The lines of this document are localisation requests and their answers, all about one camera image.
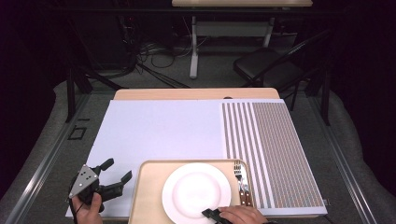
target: white plate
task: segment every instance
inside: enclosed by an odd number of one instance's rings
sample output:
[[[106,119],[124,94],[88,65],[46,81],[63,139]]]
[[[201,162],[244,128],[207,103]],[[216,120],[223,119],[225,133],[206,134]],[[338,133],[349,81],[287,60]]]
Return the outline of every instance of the white plate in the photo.
[[[228,206],[230,202],[227,177],[207,163],[194,162],[179,167],[163,186],[163,208],[176,224],[215,223],[202,212]]]

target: black chair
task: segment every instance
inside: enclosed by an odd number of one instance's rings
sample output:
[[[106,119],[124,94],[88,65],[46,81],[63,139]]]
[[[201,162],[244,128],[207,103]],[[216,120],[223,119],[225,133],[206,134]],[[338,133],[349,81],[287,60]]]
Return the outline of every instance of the black chair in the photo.
[[[326,30],[314,35],[284,54],[279,54],[274,49],[257,49],[233,62],[233,70],[247,82],[242,87],[275,88],[282,92],[294,86],[294,91],[285,97],[286,99],[293,94],[291,111],[300,81],[311,77],[319,70],[318,65],[303,69],[297,61],[302,59],[300,56],[308,49],[322,43],[330,33],[330,30]]]

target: fork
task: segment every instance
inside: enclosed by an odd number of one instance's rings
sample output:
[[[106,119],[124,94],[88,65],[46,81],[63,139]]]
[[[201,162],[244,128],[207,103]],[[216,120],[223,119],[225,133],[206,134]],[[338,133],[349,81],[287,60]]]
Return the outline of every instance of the fork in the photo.
[[[241,204],[246,205],[247,199],[246,199],[244,187],[242,185],[241,161],[235,161],[233,163],[233,173],[235,174],[235,177],[238,180],[239,198],[241,200]]]

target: wooden tray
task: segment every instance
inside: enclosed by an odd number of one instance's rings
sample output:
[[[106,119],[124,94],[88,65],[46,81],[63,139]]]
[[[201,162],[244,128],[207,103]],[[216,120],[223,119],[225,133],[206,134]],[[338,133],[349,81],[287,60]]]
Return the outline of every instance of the wooden tray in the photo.
[[[192,162],[204,162],[221,170],[230,182],[232,198],[231,205],[240,204],[238,183],[233,173],[235,161],[240,160],[190,160],[190,161],[146,161],[140,166],[136,187],[134,189],[134,201],[132,203],[129,223],[173,223],[163,209],[163,186],[166,179],[177,168]]]

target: hand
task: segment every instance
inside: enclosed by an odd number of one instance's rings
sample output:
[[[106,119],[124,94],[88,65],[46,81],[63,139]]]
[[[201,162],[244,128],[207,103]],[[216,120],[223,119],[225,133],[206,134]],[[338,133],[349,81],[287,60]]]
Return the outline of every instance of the hand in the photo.
[[[78,224],[102,224],[102,217],[99,215],[102,197],[98,193],[94,193],[91,206],[83,204],[78,196],[72,198],[73,207],[76,210]]]
[[[262,224],[267,222],[267,218],[254,207],[237,205],[230,207],[220,207],[220,217],[223,217],[233,224]]]

